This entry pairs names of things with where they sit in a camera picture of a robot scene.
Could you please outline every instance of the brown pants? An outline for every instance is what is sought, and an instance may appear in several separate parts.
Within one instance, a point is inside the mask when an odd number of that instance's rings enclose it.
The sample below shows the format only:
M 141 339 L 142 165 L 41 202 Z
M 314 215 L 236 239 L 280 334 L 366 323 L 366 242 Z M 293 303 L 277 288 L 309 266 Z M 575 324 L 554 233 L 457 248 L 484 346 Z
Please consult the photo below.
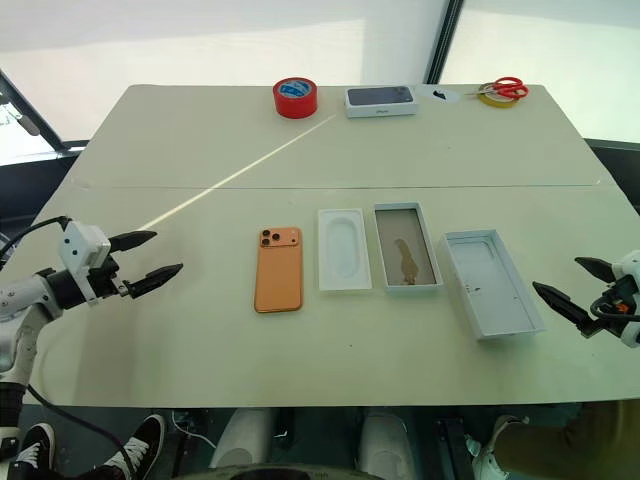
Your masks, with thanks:
M 563 428 L 523 424 L 499 436 L 503 470 L 562 480 L 640 478 L 640 399 L 585 404 Z

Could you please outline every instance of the orange smartphone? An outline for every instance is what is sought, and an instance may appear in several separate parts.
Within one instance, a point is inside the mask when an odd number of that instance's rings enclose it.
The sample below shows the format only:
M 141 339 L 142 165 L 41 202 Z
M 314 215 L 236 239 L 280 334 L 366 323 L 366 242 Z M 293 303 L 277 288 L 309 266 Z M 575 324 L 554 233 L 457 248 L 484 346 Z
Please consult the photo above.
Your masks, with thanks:
M 267 227 L 260 232 L 254 308 L 258 313 L 302 307 L 302 232 Z

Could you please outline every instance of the phone box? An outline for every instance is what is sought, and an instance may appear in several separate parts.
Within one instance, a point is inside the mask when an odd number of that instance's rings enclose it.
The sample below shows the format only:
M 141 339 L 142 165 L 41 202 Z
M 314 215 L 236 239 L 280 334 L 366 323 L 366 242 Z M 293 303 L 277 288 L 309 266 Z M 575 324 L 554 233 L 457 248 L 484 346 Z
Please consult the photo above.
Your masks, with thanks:
M 347 88 L 344 104 L 349 118 L 415 115 L 420 105 L 406 85 Z
M 444 242 L 478 340 L 545 329 L 496 230 L 447 233 Z
M 377 203 L 373 209 L 388 292 L 439 288 L 442 275 L 419 203 Z

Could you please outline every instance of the red tape roll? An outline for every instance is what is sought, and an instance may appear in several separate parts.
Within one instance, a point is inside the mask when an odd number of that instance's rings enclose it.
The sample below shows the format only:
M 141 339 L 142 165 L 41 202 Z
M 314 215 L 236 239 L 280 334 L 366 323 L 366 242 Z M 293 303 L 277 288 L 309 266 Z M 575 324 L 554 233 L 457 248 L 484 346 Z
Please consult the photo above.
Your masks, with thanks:
M 276 110 L 287 118 L 304 118 L 318 109 L 318 87 L 307 78 L 291 77 L 273 86 Z

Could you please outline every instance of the red scissors handle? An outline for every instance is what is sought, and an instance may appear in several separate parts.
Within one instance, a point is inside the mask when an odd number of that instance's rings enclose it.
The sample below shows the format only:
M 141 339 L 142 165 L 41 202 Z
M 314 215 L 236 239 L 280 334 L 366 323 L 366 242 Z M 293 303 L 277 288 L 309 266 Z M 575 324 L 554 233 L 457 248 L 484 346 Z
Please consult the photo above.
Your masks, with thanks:
M 501 77 L 491 85 L 498 95 L 507 98 L 523 98 L 529 94 L 529 89 L 517 77 Z

